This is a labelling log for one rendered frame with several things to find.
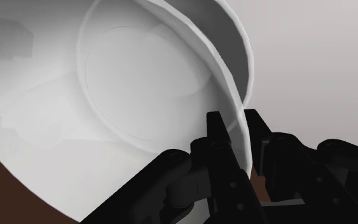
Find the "white bowl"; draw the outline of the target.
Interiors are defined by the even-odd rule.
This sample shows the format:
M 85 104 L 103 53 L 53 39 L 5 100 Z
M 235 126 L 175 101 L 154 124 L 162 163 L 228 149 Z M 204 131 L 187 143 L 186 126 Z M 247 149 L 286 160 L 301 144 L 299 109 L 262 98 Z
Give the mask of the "white bowl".
M 218 111 L 250 172 L 253 79 L 227 0 L 0 0 L 0 162 L 80 221 Z

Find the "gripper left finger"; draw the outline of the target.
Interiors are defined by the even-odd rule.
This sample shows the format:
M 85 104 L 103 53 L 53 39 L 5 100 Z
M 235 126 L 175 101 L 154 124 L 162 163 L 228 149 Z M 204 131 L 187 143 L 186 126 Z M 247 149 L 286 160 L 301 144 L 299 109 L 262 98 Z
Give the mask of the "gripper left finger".
M 163 151 L 79 224 L 178 224 L 203 199 L 201 224 L 267 224 L 220 113 L 207 113 L 206 124 L 189 153 Z

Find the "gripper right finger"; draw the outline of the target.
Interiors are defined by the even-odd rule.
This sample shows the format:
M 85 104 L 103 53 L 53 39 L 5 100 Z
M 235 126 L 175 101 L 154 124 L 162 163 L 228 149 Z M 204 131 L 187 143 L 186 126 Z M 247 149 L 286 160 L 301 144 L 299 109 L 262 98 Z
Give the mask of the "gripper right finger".
M 269 224 L 358 224 L 358 146 L 327 139 L 316 149 L 272 132 L 255 109 L 244 111 L 252 162 L 265 178 Z

